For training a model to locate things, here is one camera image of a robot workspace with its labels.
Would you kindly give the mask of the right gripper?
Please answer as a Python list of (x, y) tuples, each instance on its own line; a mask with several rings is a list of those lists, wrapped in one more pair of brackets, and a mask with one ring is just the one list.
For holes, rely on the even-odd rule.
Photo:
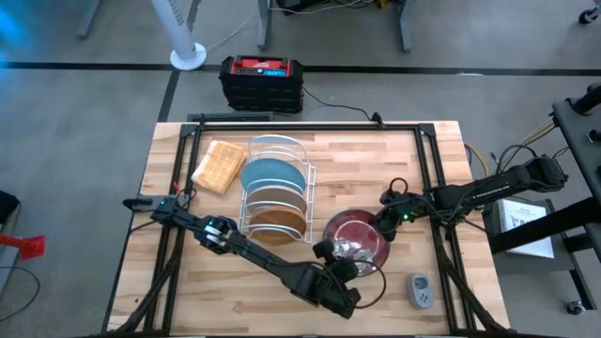
[(423, 200), (419, 194), (385, 191), (379, 199), (383, 208), (376, 214), (375, 226), (382, 237), (390, 242), (391, 233), (403, 222), (413, 222), (423, 216)]

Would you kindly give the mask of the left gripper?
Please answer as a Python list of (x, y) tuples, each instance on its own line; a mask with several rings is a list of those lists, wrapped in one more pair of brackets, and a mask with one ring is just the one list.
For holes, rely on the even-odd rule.
[(336, 251), (336, 245), (329, 239), (323, 239), (313, 246), (316, 258), (322, 258), (328, 272), (331, 272), (341, 283), (355, 279), (359, 270), (353, 260)]

